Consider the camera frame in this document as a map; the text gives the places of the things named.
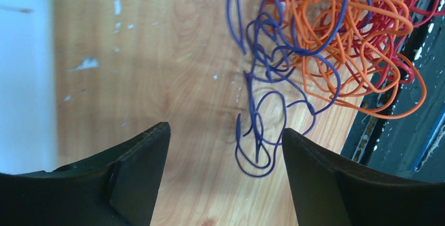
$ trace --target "wooden table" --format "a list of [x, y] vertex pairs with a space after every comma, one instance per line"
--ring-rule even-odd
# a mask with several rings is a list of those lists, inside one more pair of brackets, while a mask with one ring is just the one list
[[[247, 114], [242, 71], [251, 57], [229, 36], [225, 0], [54, 4], [61, 165], [168, 121], [172, 139], [152, 226], [296, 225], [281, 152], [263, 179], [245, 176], [234, 159], [236, 116]], [[252, 19], [258, 0], [243, 4]], [[85, 57], [97, 67], [72, 71]], [[311, 101], [317, 109], [325, 104]], [[265, 117], [280, 119], [273, 101], [268, 105]], [[302, 107], [289, 116], [297, 131], [312, 120]], [[354, 116], [335, 106], [318, 117], [309, 138], [339, 153]], [[277, 127], [270, 124], [269, 134]]]

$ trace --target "wire bundle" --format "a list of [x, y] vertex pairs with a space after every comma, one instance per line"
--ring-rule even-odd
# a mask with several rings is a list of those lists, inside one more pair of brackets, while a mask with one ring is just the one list
[[[313, 116], [311, 126], [303, 134], [314, 127], [316, 116], [332, 104], [386, 119], [397, 119], [418, 109], [426, 97], [425, 84], [409, 59], [396, 52], [406, 35], [417, 26], [413, 25], [410, 17], [410, 9], [415, 6], [416, 1], [418, 0], [262, 0], [257, 18], [244, 29], [240, 0], [235, 0], [238, 19], [238, 34], [235, 34], [231, 18], [232, 0], [227, 0], [226, 16], [230, 33], [244, 54], [247, 53], [244, 44], [246, 39], [253, 56], [251, 70], [244, 72], [250, 128], [246, 133], [241, 133], [241, 114], [238, 115], [236, 126], [235, 158], [241, 170], [253, 177], [264, 177], [273, 171], [277, 149], [281, 145], [282, 130], [288, 120], [287, 109], [296, 104], [304, 104]], [[310, 19], [308, 8], [315, 4], [321, 5], [320, 11]], [[422, 13], [426, 17], [435, 15], [434, 12]], [[267, 49], [260, 42], [260, 36], [271, 40], [274, 48]], [[338, 70], [343, 67], [349, 72], [349, 76], [342, 83]], [[264, 75], [257, 75], [258, 71], [264, 71]], [[302, 88], [291, 80], [296, 71], [303, 74]], [[380, 75], [380, 79], [372, 84], [368, 78], [375, 73]], [[406, 80], [401, 79], [404, 73], [407, 75]], [[419, 102], [403, 114], [379, 114], [392, 104], [399, 85], [412, 83], [415, 77], [422, 87]], [[254, 82], [290, 84], [303, 95], [303, 99], [286, 104], [284, 95], [273, 90], [257, 103], [253, 96]], [[312, 92], [310, 85], [315, 85], [319, 89], [317, 92], [321, 91], [322, 94]], [[387, 103], [373, 110], [355, 106], [344, 99], [387, 91], [391, 91]], [[277, 140], [273, 141], [264, 137], [264, 118], [259, 113], [262, 103], [271, 95], [280, 98], [284, 114], [282, 130]], [[308, 95], [326, 101], [327, 105], [316, 111], [309, 102]], [[241, 138], [248, 135], [255, 138], [254, 159], [249, 157], [241, 143]], [[273, 152], [269, 153], [266, 146], [272, 146]], [[261, 153], [267, 158], [265, 164], [259, 164]], [[245, 169], [241, 158], [257, 170]]]
[[[299, 33], [297, 42], [309, 50], [319, 49], [327, 41], [327, 36], [335, 32], [335, 39], [324, 47], [326, 58], [335, 65], [337, 69], [345, 66], [350, 76], [341, 85], [339, 99], [335, 104], [358, 109], [368, 115], [385, 118], [398, 119], [409, 115], [418, 109], [426, 97], [426, 88], [423, 79], [412, 65], [412, 63], [402, 54], [395, 52], [394, 41], [403, 40], [411, 33], [413, 24], [410, 21], [408, 6], [404, 0], [348, 0], [346, 15], [341, 28], [336, 31], [334, 23], [341, 15], [339, 5], [342, 0], [280, 0], [282, 5], [273, 7], [274, 17], [278, 15], [278, 7], [284, 7], [285, 18], [296, 19], [295, 24], [290, 20], [285, 21], [282, 28], [297, 30]], [[328, 7], [321, 12], [315, 21], [310, 23], [307, 18], [309, 3], [325, 2]], [[291, 66], [302, 71], [304, 91], [316, 98], [330, 101], [336, 87], [331, 84], [330, 75], [332, 72], [322, 62], [315, 59], [317, 69], [311, 71], [309, 68], [312, 57], [295, 55], [292, 58]], [[372, 84], [370, 75], [380, 74], [380, 80]], [[407, 80], [402, 80], [401, 75], [406, 73]], [[412, 83], [414, 78], [419, 78], [422, 86], [422, 97], [418, 103], [409, 111], [398, 115], [382, 115], [382, 110], [388, 108], [397, 95], [399, 84]], [[330, 93], [329, 97], [321, 96], [312, 92], [308, 88], [308, 78], [318, 88], [318, 92]], [[367, 109], [355, 106], [344, 99], [346, 97], [362, 97], [372, 93], [391, 92], [389, 101], [376, 109]]]

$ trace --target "white paint speck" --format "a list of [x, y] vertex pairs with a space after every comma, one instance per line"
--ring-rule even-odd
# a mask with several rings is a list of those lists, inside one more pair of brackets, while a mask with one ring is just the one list
[[428, 33], [431, 33], [432, 28], [434, 28], [434, 23], [430, 23], [430, 24], [428, 25]]
[[86, 70], [91, 68], [97, 68], [99, 66], [99, 62], [97, 62], [96, 58], [94, 57], [85, 57], [82, 61], [82, 64], [70, 69], [70, 71], [77, 71], [77, 70]]
[[121, 23], [116, 23], [115, 27], [114, 27], [114, 32], [117, 33], [121, 30]]
[[128, 121], [128, 118], [126, 117], [125, 120], [124, 120], [124, 123], [122, 123], [122, 126], [125, 126], [127, 121]]
[[420, 48], [417, 50], [416, 55], [414, 56], [414, 61], [416, 61], [416, 60], [418, 60], [419, 58], [422, 57], [421, 53], [422, 53], [422, 47], [420, 47]]
[[440, 4], [439, 4], [439, 7], [437, 7], [437, 11], [441, 11], [444, 4], [445, 4], [445, 0], [440, 0]]
[[121, 14], [121, 0], [114, 1], [114, 14], [115, 15]]

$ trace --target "black surface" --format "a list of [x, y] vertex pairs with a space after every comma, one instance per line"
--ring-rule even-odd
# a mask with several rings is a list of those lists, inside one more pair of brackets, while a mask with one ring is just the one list
[[[427, 86], [427, 99], [414, 114], [400, 120], [387, 121], [380, 135], [377, 149], [368, 161], [368, 166], [386, 173], [424, 181], [445, 181], [445, 150], [440, 146], [426, 160], [419, 171], [415, 171], [416, 159], [420, 156], [424, 144], [436, 129], [436, 122], [443, 116], [445, 101], [445, 21], [436, 17], [434, 27], [426, 38], [418, 42], [423, 46], [421, 58], [414, 61]], [[395, 112], [406, 110], [419, 99], [420, 86], [415, 81], [405, 86], [399, 94]]]
[[[430, 9], [432, 0], [420, 0], [421, 9]], [[414, 22], [422, 16], [412, 15]], [[421, 48], [421, 57], [413, 61], [427, 85], [427, 99], [414, 114], [399, 120], [371, 118], [358, 113], [348, 135], [342, 155], [388, 174], [416, 180], [445, 181], [445, 149], [442, 136], [435, 131], [445, 122], [445, 17], [430, 20], [408, 36], [399, 52], [411, 61]], [[409, 110], [418, 101], [418, 80], [399, 88], [397, 102], [386, 110], [389, 114]], [[384, 94], [366, 96], [362, 105], [375, 107], [384, 102]]]
[[299, 226], [445, 225], [445, 183], [373, 170], [290, 128], [282, 143]]
[[169, 140], [160, 123], [50, 173], [0, 174], [0, 225], [150, 225]]

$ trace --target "orange wire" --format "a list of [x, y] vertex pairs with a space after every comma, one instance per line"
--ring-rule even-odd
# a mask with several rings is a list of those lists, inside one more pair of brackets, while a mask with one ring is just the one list
[[[334, 24], [337, 22], [336, 17], [340, 13], [343, 0], [283, 0], [284, 5], [284, 21], [282, 30], [285, 37], [290, 43], [294, 43], [290, 35], [290, 28], [295, 28], [296, 41], [298, 46], [307, 50], [317, 50], [328, 39], [329, 35], [334, 29]], [[310, 22], [307, 15], [311, 3], [327, 3], [329, 9], [322, 11], [314, 22]], [[412, 32], [414, 29], [412, 22], [409, 19], [409, 9], [404, 3], [404, 0], [372, 0], [372, 5], [369, 6], [366, 1], [349, 0], [346, 14], [343, 19], [342, 32], [335, 34], [334, 39], [324, 49], [328, 54], [326, 59], [331, 61], [336, 69], [347, 67], [350, 76], [344, 80], [342, 85], [333, 85], [331, 82], [333, 71], [323, 62], [314, 57], [297, 56], [291, 58], [291, 66], [296, 67], [303, 73], [303, 89], [304, 91], [316, 98], [330, 102], [336, 92], [337, 87], [340, 87], [340, 94], [335, 101], [336, 105], [354, 108], [370, 116], [383, 119], [399, 119], [405, 117], [415, 110], [417, 110], [425, 101], [427, 90], [425, 82], [420, 73], [412, 65], [412, 63], [402, 54], [394, 52], [393, 43], [390, 40], [404, 37]], [[267, 2], [266, 5], [272, 6], [273, 15], [276, 19], [279, 18], [277, 6], [274, 2]], [[372, 12], [372, 20], [370, 26], [375, 25], [373, 31], [364, 32], [359, 30], [363, 16], [368, 12]], [[317, 72], [310, 71], [309, 65], [311, 59], [315, 60]], [[389, 65], [388, 69], [379, 66], [381, 63]], [[409, 111], [398, 115], [381, 115], [378, 112], [388, 108], [394, 101], [398, 87], [403, 82], [401, 80], [400, 68], [396, 64], [405, 63], [418, 78], [422, 95], [419, 102]], [[389, 75], [391, 80], [384, 87], [380, 85], [375, 86], [368, 77], [374, 73], [381, 74], [382, 77]], [[321, 92], [329, 93], [328, 97], [321, 96], [308, 89], [308, 79], [321, 90]], [[323, 79], [326, 86], [318, 81]], [[342, 98], [363, 97], [372, 93], [384, 93], [392, 90], [389, 100], [383, 105], [375, 109], [366, 109], [355, 106]]]

